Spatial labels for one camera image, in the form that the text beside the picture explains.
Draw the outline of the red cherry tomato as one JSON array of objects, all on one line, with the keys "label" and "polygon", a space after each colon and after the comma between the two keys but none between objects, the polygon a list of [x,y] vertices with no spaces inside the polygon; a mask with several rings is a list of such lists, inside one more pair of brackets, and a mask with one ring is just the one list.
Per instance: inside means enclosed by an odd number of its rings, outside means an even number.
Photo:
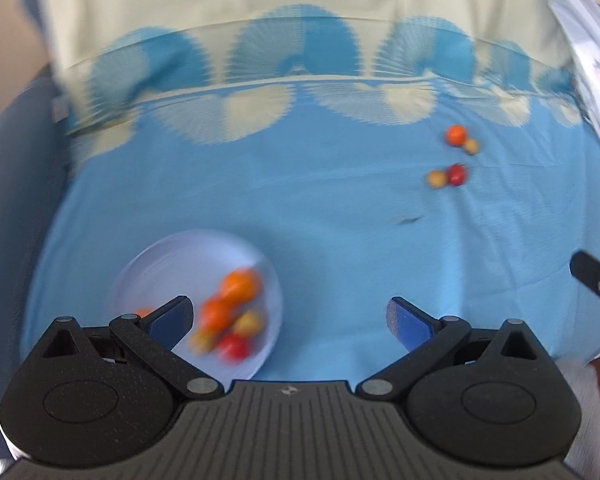
[{"label": "red cherry tomato", "polygon": [[453,164],[446,168],[446,180],[449,185],[461,186],[466,183],[468,171],[465,165]]},{"label": "red cherry tomato", "polygon": [[227,333],[219,341],[216,350],[222,360],[237,364],[251,356],[251,339],[236,333]]}]

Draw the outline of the blue fan-pattern sheet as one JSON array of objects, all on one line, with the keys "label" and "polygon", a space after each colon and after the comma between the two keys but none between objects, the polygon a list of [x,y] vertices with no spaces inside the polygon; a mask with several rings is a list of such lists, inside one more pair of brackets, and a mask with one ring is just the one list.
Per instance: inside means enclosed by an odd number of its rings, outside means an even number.
[{"label": "blue fan-pattern sheet", "polygon": [[[600,258],[600,141],[547,0],[40,3],[72,168],[22,352],[58,316],[105,323],[125,263],[191,229],[271,261],[268,379],[356,382],[400,356],[392,296],[600,352],[600,304],[568,270]],[[466,183],[430,188],[453,164]]]}]

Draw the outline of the orange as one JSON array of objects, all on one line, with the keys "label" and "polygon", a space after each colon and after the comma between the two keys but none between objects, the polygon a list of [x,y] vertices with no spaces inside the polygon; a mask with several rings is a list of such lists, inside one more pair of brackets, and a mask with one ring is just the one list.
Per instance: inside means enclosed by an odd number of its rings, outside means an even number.
[{"label": "orange", "polygon": [[139,308],[135,311],[140,318],[146,318],[146,316],[150,315],[152,312],[154,312],[153,308]]},{"label": "orange", "polygon": [[206,300],[198,310],[197,327],[200,330],[220,334],[233,325],[235,312],[233,308],[219,297]]},{"label": "orange", "polygon": [[226,274],[219,284],[220,298],[232,307],[248,304],[260,294],[261,279],[256,270],[239,268]]}]

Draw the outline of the orange top small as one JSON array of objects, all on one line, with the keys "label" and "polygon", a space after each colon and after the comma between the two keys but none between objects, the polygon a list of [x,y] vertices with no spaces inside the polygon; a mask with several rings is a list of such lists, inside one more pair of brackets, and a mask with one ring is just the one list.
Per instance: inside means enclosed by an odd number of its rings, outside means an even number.
[{"label": "orange top small", "polygon": [[445,131],[445,142],[456,148],[461,148],[467,141],[467,130],[462,125],[452,125]]}]

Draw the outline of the light blue plate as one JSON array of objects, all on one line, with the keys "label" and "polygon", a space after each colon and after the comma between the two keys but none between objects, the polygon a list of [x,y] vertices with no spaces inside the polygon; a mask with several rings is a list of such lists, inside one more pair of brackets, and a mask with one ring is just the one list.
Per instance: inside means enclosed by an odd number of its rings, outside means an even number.
[{"label": "light blue plate", "polygon": [[253,268],[262,283],[260,295],[249,305],[261,312],[264,321],[250,356],[232,362],[219,351],[201,354],[187,338],[173,348],[180,358],[229,387],[234,380],[251,379],[260,370],[276,344],[284,312],[282,290],[272,264],[245,240],[210,230],[191,230],[159,240],[121,271],[110,288],[102,315],[108,322],[125,313],[155,310],[176,296],[192,300],[199,314],[222,278],[239,268]]}]

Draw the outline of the longan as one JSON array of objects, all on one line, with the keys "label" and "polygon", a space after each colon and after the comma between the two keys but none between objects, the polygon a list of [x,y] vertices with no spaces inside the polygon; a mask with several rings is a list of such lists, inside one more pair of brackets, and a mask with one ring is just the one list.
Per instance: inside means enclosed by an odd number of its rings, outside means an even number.
[{"label": "longan", "polygon": [[467,139],[463,144],[463,148],[469,155],[477,155],[480,152],[480,144],[476,139]]},{"label": "longan", "polygon": [[448,185],[448,175],[444,170],[432,170],[427,174],[427,183],[430,188],[444,188]]},{"label": "longan", "polygon": [[218,337],[218,333],[214,330],[207,330],[206,328],[194,330],[188,338],[189,349],[198,356],[205,356],[215,349]]},{"label": "longan", "polygon": [[254,338],[260,335],[266,327],[266,316],[256,308],[243,310],[232,325],[232,332],[239,337]]}]

